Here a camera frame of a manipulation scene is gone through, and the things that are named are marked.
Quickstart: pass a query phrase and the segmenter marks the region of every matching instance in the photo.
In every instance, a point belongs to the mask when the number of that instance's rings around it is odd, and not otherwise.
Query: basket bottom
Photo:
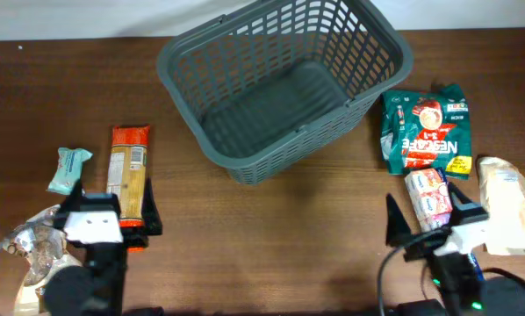
[[[303,61],[209,110],[201,125],[221,154],[244,158],[343,106],[349,96],[317,61]]]

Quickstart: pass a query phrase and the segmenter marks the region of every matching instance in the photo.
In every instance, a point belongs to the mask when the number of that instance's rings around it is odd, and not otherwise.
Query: wooden table
[[[414,71],[400,88],[459,83],[469,99],[473,153],[525,175],[525,29],[404,32]],[[87,191],[103,191],[114,125],[153,126],[149,171],[164,224],[131,254],[125,307],[316,311],[374,305],[385,245],[385,194],[415,229],[403,179],[379,151],[380,106],[348,135],[256,187],[232,181],[204,157],[155,72],[168,39],[0,42],[0,236],[60,203],[46,192],[58,147],[93,154]],[[456,181],[478,199],[475,172]],[[483,267],[525,277],[525,257],[478,252]],[[12,309],[26,272],[0,255],[0,311]],[[395,259],[389,304],[422,299],[421,262]],[[435,297],[435,291],[428,289]]]

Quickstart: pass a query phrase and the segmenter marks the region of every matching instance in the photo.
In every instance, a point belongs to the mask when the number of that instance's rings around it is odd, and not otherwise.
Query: light blue packet
[[[77,180],[81,178],[83,163],[88,161],[93,154],[85,149],[58,149],[60,159],[58,160],[58,170],[55,172],[54,179],[48,185],[50,192],[69,195]]]

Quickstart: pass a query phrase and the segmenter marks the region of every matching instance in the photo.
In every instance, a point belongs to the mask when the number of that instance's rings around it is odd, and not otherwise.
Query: white wall
[[[525,0],[371,1],[400,30],[525,26]],[[0,40],[177,35],[251,2],[0,0]]]

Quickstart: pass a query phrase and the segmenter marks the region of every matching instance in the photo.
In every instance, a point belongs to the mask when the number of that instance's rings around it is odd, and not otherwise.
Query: plastic basket
[[[412,65],[368,0],[262,0],[171,40],[157,71],[205,155],[256,184],[354,128]]]

